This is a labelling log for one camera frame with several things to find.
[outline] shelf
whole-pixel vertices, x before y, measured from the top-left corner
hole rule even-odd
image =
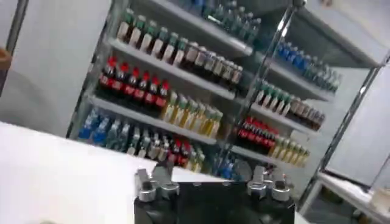
[[[228,100],[232,100],[235,97],[235,94],[228,91],[227,89],[215,85],[214,83],[211,83],[207,80],[204,80],[194,74],[191,74],[189,72],[186,72],[180,68],[177,68],[173,65],[170,65],[168,63],[165,63],[164,61],[161,61],[149,54],[146,54],[142,51],[139,51],[138,49],[133,48],[132,46],[129,46],[128,44],[122,43],[119,40],[116,40],[114,38],[110,38],[108,40],[109,44],[113,46],[115,49],[122,51],[125,54],[128,54],[134,58],[137,58],[141,61],[144,61],[145,63],[150,64],[151,66],[165,72],[169,73],[171,75],[174,75],[182,80],[185,80],[187,82],[192,83],[193,85],[196,85],[199,88],[202,88],[204,90],[207,90],[211,93],[217,94],[223,98],[226,98]]]
[[[145,114],[133,111],[131,109],[128,109],[128,108],[125,108],[125,107],[122,107],[122,106],[119,106],[119,105],[117,105],[115,103],[111,103],[109,101],[100,99],[100,98],[96,97],[95,95],[88,96],[88,100],[93,105],[95,105],[95,106],[97,106],[99,108],[102,108],[102,109],[105,109],[105,110],[109,110],[109,111],[121,114],[121,115],[123,115],[125,117],[129,117],[129,118],[131,118],[131,119],[133,119],[135,121],[139,121],[139,122],[142,122],[142,123],[145,123],[145,124],[149,124],[151,126],[158,127],[158,128],[161,128],[161,129],[164,129],[164,130],[176,133],[178,135],[182,135],[182,136],[185,136],[187,138],[190,138],[190,139],[193,139],[193,140],[196,140],[196,141],[199,141],[199,142],[203,142],[203,143],[209,144],[209,145],[213,145],[213,144],[216,143],[215,139],[212,139],[212,138],[209,138],[209,137],[197,134],[195,132],[192,132],[192,131],[189,131],[187,129],[180,128],[178,126],[169,124],[169,123],[167,123],[165,121],[162,121],[162,120],[159,120],[157,118],[150,117],[148,115],[145,115]]]
[[[274,113],[271,110],[258,105],[257,103],[252,104],[252,107],[250,108],[250,110],[254,113],[266,116],[266,117],[272,119],[273,121],[278,122],[279,124],[282,124],[284,126],[292,128],[292,129],[297,130],[299,132],[302,132],[302,133],[305,133],[308,135],[315,135],[318,133],[310,128],[307,128],[307,127],[305,127],[305,126],[303,126],[295,121],[288,119],[287,117],[284,117],[282,115]]]
[[[150,8],[153,8],[156,13],[161,13],[164,17],[168,17],[176,23],[180,21],[180,27],[184,28],[187,31],[186,33],[191,33],[192,37],[190,39],[211,45],[206,47],[220,47],[224,56],[242,57],[252,55],[253,49],[247,44],[172,2],[167,0],[146,0],[142,2],[151,6]]]
[[[262,61],[264,55],[256,52],[256,58],[257,61]],[[275,74],[269,74],[266,77],[267,80],[274,81],[279,88],[295,94],[302,99],[309,98],[332,101],[335,97],[333,93],[324,91],[301,78],[298,69],[279,58],[272,59],[270,69]]]
[[[249,157],[249,158],[264,162],[264,163],[273,164],[277,167],[280,167],[283,171],[286,171],[286,172],[288,170],[293,169],[293,168],[299,168],[299,167],[293,166],[292,164],[285,163],[283,161],[262,155],[260,153],[254,152],[254,151],[249,150],[249,149],[242,148],[242,147],[237,146],[237,145],[234,145],[232,147],[232,152],[239,154],[239,155],[242,155],[242,156],[245,156],[245,157]]]

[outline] white counter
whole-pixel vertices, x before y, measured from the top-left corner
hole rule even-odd
[[[0,123],[0,223],[133,223],[145,159]],[[221,179],[175,168],[175,181]],[[296,213],[296,224],[307,222]]]

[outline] white table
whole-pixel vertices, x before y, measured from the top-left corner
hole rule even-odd
[[[390,223],[389,214],[382,214],[369,204],[372,198],[371,194],[365,193],[359,186],[349,181],[341,180],[322,172],[317,174],[317,180],[299,211],[301,215],[305,215],[307,213],[322,186],[325,186],[327,189],[343,198],[345,201],[374,219],[376,222],[383,224]]]
[[[0,122],[0,223],[133,223],[133,175],[154,165]],[[173,180],[221,181],[179,168]]]

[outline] yellow juice bottle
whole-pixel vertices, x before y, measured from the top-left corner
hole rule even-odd
[[[169,101],[165,104],[163,111],[161,112],[160,118],[165,122],[169,122],[174,112],[175,104],[177,100],[177,94],[171,91]]]

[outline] black device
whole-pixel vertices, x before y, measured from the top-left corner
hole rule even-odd
[[[172,164],[136,173],[135,224],[293,224],[295,204],[283,173],[264,181],[264,167],[245,182],[171,181]]]

